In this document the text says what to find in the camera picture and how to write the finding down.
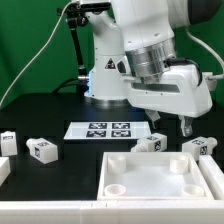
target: black tabletop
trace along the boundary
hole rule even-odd
[[[181,136],[176,115],[160,113],[164,124],[152,133],[168,137],[168,151],[181,151],[193,138],[214,137],[213,158],[224,168],[224,109],[216,104],[193,122],[193,136]],[[104,152],[128,152],[136,140],[64,141],[71,121],[147,121],[144,110],[131,106],[105,109],[86,104],[78,94],[27,94],[0,111],[0,133],[15,131],[18,155],[10,157],[11,174],[0,187],[1,201],[96,200]],[[42,164],[29,154],[26,141],[45,138],[56,144],[59,160]]]

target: robot logo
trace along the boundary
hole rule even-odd
[[[113,62],[113,60],[112,60],[112,58],[110,58],[110,60],[108,61],[108,63],[107,63],[107,65],[106,65],[105,69],[116,69],[116,66],[115,66],[115,64],[114,64],[114,62]]]

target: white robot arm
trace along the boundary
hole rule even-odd
[[[80,5],[88,7],[102,2],[106,1],[80,0]],[[208,112],[212,101],[199,68],[190,61],[174,59],[172,28],[209,20],[222,1],[110,2],[123,41],[125,56],[116,64],[123,68],[120,73],[128,101],[134,107],[145,109],[152,121],[159,118],[157,111],[179,115],[183,135],[191,135],[192,119]]]

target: green wall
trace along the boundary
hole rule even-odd
[[[56,9],[68,0],[0,0],[0,97],[16,75],[39,51],[50,36],[57,20]],[[207,42],[224,58],[224,5],[209,22],[191,27],[191,32]],[[93,66],[93,41],[90,25],[79,28],[85,65]],[[177,29],[178,56],[197,61],[203,71],[222,72],[219,63],[203,48],[188,39],[183,28]],[[25,93],[51,92],[64,80],[77,76],[74,47],[65,23],[48,48],[31,65],[10,91],[5,104]],[[224,106],[224,81],[220,81],[213,98]],[[63,91],[75,91],[74,88]]]

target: white cube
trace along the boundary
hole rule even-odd
[[[6,131],[1,134],[1,152],[2,156],[17,155],[16,133]]]
[[[190,152],[198,161],[200,155],[211,155],[216,145],[215,138],[198,137],[182,144],[182,152]]]
[[[29,139],[30,155],[46,164],[58,160],[58,147],[44,138]]]
[[[154,133],[145,138],[138,139],[137,144],[147,144],[148,152],[161,152],[167,149],[167,136]]]
[[[0,157],[0,186],[10,174],[9,157]]]

